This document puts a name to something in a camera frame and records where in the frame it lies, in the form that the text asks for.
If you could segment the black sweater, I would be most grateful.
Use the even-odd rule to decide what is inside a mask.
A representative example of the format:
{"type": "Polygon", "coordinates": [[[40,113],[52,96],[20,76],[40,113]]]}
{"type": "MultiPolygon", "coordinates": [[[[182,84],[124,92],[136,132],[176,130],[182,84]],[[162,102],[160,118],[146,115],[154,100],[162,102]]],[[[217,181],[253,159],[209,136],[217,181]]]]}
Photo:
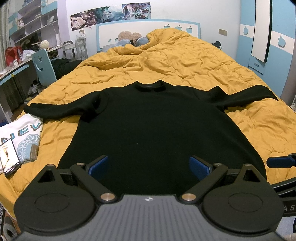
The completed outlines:
{"type": "Polygon", "coordinates": [[[252,164],[266,174],[259,153],[225,113],[265,98],[275,95],[262,85],[226,94],[218,86],[204,91],[134,82],[68,104],[33,103],[25,112],[48,120],[79,116],[60,169],[106,155],[106,169],[95,178],[115,194],[180,195],[198,181],[191,156],[233,169],[252,164]]]}

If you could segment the black clothes pile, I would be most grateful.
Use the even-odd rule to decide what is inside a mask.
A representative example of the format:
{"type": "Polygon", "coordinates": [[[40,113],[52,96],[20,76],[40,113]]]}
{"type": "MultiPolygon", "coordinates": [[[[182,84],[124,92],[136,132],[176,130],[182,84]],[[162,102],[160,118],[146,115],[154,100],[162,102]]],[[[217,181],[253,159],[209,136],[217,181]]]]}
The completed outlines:
{"type": "Polygon", "coordinates": [[[55,72],[56,78],[57,80],[59,80],[64,75],[73,71],[81,62],[82,60],[70,60],[70,59],[58,58],[51,61],[51,64],[53,66],[53,70],[55,72]]]}

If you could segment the white printed t-shirt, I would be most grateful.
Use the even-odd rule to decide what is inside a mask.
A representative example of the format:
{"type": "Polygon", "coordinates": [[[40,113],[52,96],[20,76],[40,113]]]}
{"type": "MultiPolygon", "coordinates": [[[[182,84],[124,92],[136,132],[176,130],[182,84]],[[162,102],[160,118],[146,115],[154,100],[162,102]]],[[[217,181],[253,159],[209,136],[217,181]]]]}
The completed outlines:
{"type": "Polygon", "coordinates": [[[24,114],[19,119],[1,126],[1,144],[11,139],[22,164],[35,161],[42,130],[42,118],[29,113],[24,114]]]}

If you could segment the black smartphone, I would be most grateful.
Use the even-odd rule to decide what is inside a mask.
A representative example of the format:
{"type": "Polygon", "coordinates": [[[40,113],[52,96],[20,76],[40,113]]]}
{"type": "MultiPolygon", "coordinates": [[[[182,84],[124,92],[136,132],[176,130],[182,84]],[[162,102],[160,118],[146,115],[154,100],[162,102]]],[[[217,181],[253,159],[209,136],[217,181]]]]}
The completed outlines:
{"type": "Polygon", "coordinates": [[[12,139],[1,144],[1,167],[6,178],[11,178],[21,167],[12,139]]]}

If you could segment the blue wooden chair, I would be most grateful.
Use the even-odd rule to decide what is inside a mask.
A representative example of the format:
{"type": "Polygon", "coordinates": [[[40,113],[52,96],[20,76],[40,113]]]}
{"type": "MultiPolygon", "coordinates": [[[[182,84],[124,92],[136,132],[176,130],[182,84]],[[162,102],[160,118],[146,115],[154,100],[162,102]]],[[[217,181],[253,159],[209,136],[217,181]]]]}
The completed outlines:
{"type": "Polygon", "coordinates": [[[49,86],[54,83],[57,78],[47,51],[45,49],[41,49],[32,54],[31,57],[40,84],[42,86],[49,86]]]}

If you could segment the desk with blue edge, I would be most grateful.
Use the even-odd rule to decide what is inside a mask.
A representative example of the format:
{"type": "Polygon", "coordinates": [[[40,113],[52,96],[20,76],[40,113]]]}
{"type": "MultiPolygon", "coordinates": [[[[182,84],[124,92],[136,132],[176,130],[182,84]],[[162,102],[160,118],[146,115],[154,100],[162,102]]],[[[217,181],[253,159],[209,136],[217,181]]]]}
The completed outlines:
{"type": "Polygon", "coordinates": [[[17,96],[23,101],[25,99],[25,94],[22,91],[21,85],[18,85],[16,82],[16,76],[27,69],[29,67],[30,61],[32,61],[33,54],[36,54],[36,52],[31,53],[27,56],[27,59],[25,59],[22,63],[20,63],[17,66],[13,66],[9,71],[1,75],[1,120],[5,120],[7,123],[11,122],[11,117],[13,116],[12,110],[9,106],[9,103],[6,98],[6,94],[2,88],[2,86],[12,81],[14,89],[17,91],[17,96]]]}

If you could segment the blue white wardrobe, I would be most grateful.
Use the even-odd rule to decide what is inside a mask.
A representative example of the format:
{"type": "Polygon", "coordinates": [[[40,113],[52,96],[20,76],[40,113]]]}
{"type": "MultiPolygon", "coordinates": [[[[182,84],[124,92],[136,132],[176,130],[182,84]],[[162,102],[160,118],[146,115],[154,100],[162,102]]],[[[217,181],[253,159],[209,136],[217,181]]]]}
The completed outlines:
{"type": "Polygon", "coordinates": [[[292,1],[241,1],[236,61],[281,96],[295,45],[292,1]]]}

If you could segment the mustard yellow quilt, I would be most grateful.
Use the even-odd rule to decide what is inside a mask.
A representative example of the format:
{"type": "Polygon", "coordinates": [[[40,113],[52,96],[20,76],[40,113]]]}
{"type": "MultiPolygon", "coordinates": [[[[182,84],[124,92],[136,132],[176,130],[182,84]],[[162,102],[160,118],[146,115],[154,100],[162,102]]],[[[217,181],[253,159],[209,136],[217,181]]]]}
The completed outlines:
{"type": "MultiPolygon", "coordinates": [[[[135,81],[210,90],[215,86],[233,94],[264,85],[252,70],[238,64],[210,43],[176,29],[148,34],[149,43],[126,45],[95,54],[33,99],[34,103],[67,104],[109,87],[135,81]]],[[[230,108],[227,115],[238,125],[263,161],[295,152],[295,113],[281,99],[264,99],[245,108],[230,108]]],[[[79,117],[47,120],[41,132],[38,157],[7,179],[1,175],[1,204],[9,214],[35,176],[49,163],[58,164],[74,136],[79,117]]]]}

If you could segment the white round lamp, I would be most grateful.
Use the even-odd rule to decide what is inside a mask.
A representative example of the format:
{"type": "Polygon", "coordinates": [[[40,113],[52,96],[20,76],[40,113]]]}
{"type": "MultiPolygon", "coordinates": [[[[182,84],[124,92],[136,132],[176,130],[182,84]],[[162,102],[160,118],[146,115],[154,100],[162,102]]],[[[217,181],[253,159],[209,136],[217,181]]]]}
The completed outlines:
{"type": "Polygon", "coordinates": [[[47,40],[43,40],[43,41],[40,43],[40,48],[41,48],[41,49],[49,49],[49,41],[47,41],[47,40]]]}

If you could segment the blue white headboard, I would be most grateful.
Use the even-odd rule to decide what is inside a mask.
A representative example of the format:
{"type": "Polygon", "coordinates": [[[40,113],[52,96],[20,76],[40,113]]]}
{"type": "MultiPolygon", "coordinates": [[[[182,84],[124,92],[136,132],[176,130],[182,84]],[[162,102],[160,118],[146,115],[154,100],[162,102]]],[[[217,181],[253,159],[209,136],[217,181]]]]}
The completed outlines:
{"type": "Polygon", "coordinates": [[[155,29],[167,28],[178,29],[201,38],[200,24],[196,22],[167,19],[122,20],[96,25],[97,51],[100,52],[106,45],[115,44],[118,34],[123,31],[137,32],[145,37],[155,29]]]}

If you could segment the red bag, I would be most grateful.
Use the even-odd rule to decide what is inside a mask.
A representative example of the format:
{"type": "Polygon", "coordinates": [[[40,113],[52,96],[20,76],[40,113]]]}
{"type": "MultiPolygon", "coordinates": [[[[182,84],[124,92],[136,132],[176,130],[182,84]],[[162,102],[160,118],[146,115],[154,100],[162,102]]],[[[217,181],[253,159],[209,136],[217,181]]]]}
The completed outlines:
{"type": "Polygon", "coordinates": [[[18,63],[21,63],[22,53],[23,50],[21,46],[8,47],[5,50],[6,65],[9,66],[14,60],[17,60],[18,63]]]}

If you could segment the blue pillow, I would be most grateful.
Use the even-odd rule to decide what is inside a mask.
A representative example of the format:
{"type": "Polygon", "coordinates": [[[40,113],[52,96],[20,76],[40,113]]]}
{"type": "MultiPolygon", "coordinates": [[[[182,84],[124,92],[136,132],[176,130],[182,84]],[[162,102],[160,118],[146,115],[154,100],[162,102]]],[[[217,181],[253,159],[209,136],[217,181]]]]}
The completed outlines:
{"type": "Polygon", "coordinates": [[[145,45],[149,42],[149,39],[147,37],[140,37],[139,39],[137,39],[137,41],[135,42],[135,46],[139,47],[142,45],[145,45]]]}

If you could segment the brown teddy bear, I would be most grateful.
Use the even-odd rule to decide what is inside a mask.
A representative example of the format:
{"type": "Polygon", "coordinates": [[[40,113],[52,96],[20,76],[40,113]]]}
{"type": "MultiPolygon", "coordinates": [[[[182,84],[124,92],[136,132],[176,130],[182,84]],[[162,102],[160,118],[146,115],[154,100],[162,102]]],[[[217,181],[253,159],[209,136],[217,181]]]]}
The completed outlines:
{"type": "Polygon", "coordinates": [[[135,45],[137,40],[141,38],[142,35],[140,33],[134,32],[131,33],[130,31],[123,31],[118,34],[118,40],[130,40],[132,45],[135,45]]]}

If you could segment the anime poster strip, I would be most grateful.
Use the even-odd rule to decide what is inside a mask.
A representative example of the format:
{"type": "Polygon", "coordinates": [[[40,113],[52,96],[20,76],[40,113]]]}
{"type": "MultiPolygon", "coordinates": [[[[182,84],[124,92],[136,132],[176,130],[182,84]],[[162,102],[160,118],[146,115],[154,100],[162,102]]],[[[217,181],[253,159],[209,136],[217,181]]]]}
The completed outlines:
{"type": "Polygon", "coordinates": [[[97,24],[141,20],[151,18],[151,3],[129,3],[119,6],[103,6],[70,16],[71,30],[79,30],[97,24]]]}

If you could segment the wall switch plate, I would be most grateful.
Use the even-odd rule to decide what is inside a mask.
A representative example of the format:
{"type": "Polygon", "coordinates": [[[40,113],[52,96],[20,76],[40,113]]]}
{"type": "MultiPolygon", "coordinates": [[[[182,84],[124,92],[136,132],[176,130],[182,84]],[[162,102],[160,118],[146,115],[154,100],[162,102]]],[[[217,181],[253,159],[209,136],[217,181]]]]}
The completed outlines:
{"type": "Polygon", "coordinates": [[[227,36],[227,30],[219,29],[218,34],[222,36],[227,36]]]}

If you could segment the wall bookshelf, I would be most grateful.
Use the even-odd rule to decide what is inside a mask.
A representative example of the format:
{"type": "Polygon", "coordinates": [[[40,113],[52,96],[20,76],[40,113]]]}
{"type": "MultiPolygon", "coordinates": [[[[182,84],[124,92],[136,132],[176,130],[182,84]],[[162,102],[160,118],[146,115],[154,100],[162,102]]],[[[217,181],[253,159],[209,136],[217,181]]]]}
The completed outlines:
{"type": "Polygon", "coordinates": [[[21,45],[34,36],[38,42],[48,41],[50,47],[61,44],[57,1],[11,1],[8,22],[12,45],[21,45]]]}

